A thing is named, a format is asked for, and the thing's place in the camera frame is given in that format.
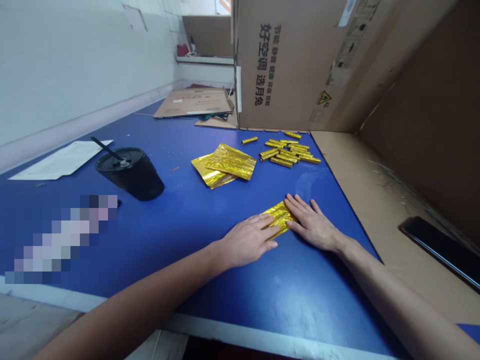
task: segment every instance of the yellow warning symbol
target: yellow warning symbol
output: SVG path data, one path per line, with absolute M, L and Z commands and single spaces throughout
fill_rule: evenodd
M 320 100 L 318 100 L 318 105 L 326 103 L 329 100 L 332 100 L 332 97 L 328 95 L 326 91 L 322 91 L 320 94 Z

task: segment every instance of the forearm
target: forearm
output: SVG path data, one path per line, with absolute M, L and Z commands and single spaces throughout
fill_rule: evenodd
M 480 346 L 356 241 L 337 251 L 414 359 L 478 359 Z
M 226 270 L 216 243 L 114 295 L 49 343 L 37 359 L 124 359 L 186 298 Z

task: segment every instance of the pixelated area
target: pixelated area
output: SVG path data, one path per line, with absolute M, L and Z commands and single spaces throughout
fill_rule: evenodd
M 24 246 L 13 271 L 5 272 L 6 284 L 51 284 L 49 273 L 70 271 L 80 247 L 95 243 L 90 235 L 106 233 L 107 222 L 117 220 L 117 195 L 82 195 L 80 206 L 62 208 L 60 219 L 51 221 L 51 233 L 33 234 L 33 245 Z

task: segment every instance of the black smartphone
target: black smartphone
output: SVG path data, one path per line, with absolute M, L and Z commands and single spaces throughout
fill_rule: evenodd
M 398 228 L 480 294 L 480 256 L 419 216 L 410 217 Z

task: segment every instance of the black tumbler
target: black tumbler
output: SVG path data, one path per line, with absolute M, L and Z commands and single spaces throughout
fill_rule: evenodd
M 95 164 L 100 174 L 140 201 L 155 199 L 164 191 L 164 183 L 142 149 L 121 147 L 114 152 L 125 161 L 110 154 L 102 156 Z

